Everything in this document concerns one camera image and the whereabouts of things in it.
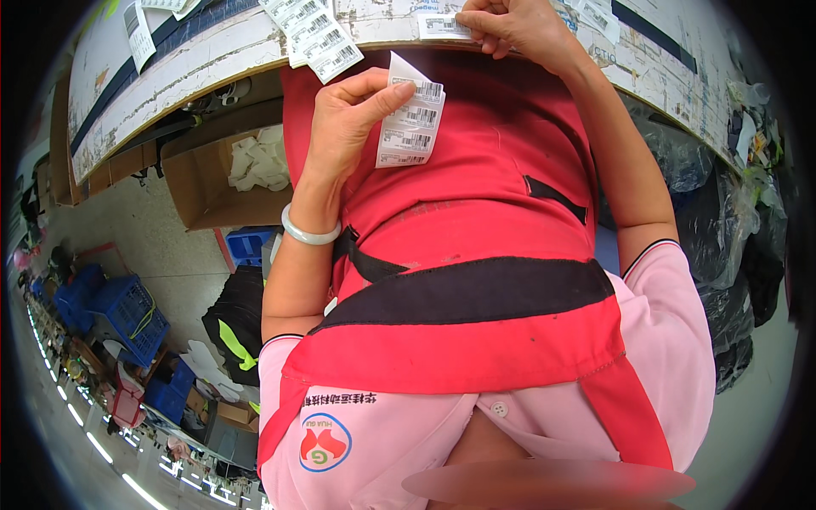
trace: pink uniform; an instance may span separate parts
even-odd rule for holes
[[[673,467],[705,437],[716,374],[711,339],[679,246],[656,242],[624,275],[608,274],[626,356],[654,408]],[[281,370],[299,336],[261,352],[261,428],[277,410]],[[578,383],[500,393],[406,395],[313,386],[273,457],[260,466],[276,508],[405,508],[427,504],[401,482],[442,466],[474,406],[536,458],[620,460]]]

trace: shirt button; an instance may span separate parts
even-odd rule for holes
[[[508,405],[502,401],[495,402],[492,406],[490,406],[490,410],[493,411],[493,414],[504,418],[508,415]]]

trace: company logo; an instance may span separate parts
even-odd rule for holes
[[[304,438],[300,442],[300,465],[311,472],[328,471],[348,457],[352,436],[337,418],[315,413],[300,425]]]

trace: white table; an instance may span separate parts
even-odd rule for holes
[[[123,11],[129,2],[120,2]],[[693,73],[676,57],[621,24],[613,46],[584,22],[577,37],[615,86],[676,120],[733,165],[727,149],[731,105],[726,78],[741,80],[729,57],[730,21],[711,0],[621,0],[685,48],[697,61]],[[338,21],[361,49],[425,45],[474,49],[469,42],[421,42],[416,8],[459,11],[464,0],[334,0]],[[561,6],[571,15],[571,8]],[[146,10],[151,29],[169,17]],[[147,68],[91,124],[73,156],[77,182],[128,140],[187,101],[239,78],[287,65],[283,34],[260,7],[252,7],[193,36]],[[130,56],[121,15],[104,14],[87,30],[74,57],[69,97],[72,140],[96,97]]]

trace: hand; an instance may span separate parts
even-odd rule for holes
[[[357,169],[374,124],[404,105],[415,88],[413,82],[388,86],[388,71],[380,68],[323,87],[314,98],[304,175],[342,185]]]
[[[468,0],[456,20],[494,59],[504,58],[513,46],[561,77],[592,62],[548,0]]]

